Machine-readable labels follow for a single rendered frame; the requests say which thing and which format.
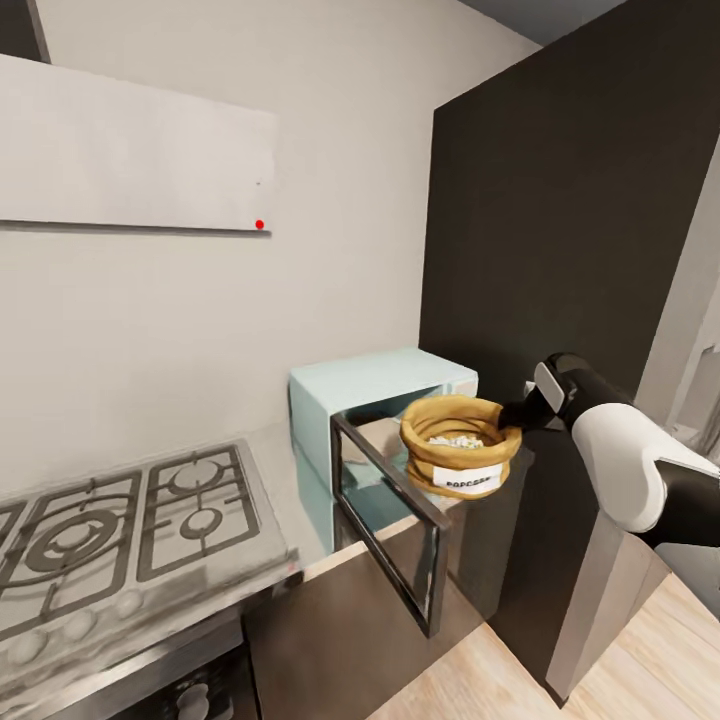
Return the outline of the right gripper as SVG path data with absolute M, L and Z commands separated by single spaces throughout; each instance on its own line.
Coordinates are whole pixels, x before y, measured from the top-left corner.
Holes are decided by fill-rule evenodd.
M 564 425 L 557 415 L 539 413 L 539 411 L 528 402 L 528 397 L 525 397 L 521 402 L 505 401 L 505 405 L 499 415 L 498 424 L 500 430 L 507 425 L 516 425 L 524 431 L 540 429 L 553 433 L 560 433 Z

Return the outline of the popcorn bag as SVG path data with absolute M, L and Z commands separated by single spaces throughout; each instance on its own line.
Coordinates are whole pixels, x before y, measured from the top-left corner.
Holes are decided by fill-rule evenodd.
M 509 477 L 522 428 L 499 429 L 503 405 L 452 393 L 413 401 L 399 435 L 409 449 L 404 474 L 420 490 L 457 499 L 479 499 Z M 474 440 L 474 447 L 435 441 Z M 432 441 L 434 440 L 434 441 Z

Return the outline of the microwave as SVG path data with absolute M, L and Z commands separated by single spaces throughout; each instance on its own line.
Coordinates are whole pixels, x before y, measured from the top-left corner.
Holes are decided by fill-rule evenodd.
M 441 625 L 451 520 L 404 470 L 413 401 L 477 397 L 477 372 L 418 348 L 289 369 L 293 435 L 426 639 Z

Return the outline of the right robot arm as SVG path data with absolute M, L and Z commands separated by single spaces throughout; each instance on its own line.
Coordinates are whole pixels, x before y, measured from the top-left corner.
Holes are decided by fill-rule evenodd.
M 641 538 L 720 620 L 720 466 L 655 425 L 572 353 L 535 369 L 499 429 L 560 433 L 579 449 L 601 513 Z

